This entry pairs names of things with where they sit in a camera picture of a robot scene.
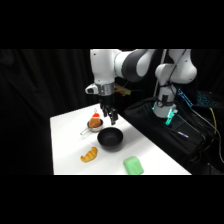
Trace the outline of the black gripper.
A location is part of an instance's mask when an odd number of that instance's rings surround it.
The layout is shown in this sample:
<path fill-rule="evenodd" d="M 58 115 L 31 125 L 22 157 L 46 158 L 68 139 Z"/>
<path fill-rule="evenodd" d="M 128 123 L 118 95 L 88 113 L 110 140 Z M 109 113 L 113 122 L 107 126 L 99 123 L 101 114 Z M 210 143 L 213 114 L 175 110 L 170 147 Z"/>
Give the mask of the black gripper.
<path fill-rule="evenodd" d="M 116 121 L 118 120 L 118 112 L 114 107 L 114 95 L 107 95 L 107 96 L 100 96 L 99 97 L 100 108 L 103 111 L 104 117 L 108 116 L 108 108 L 109 110 L 109 117 L 111 120 L 111 124 L 115 125 Z"/>

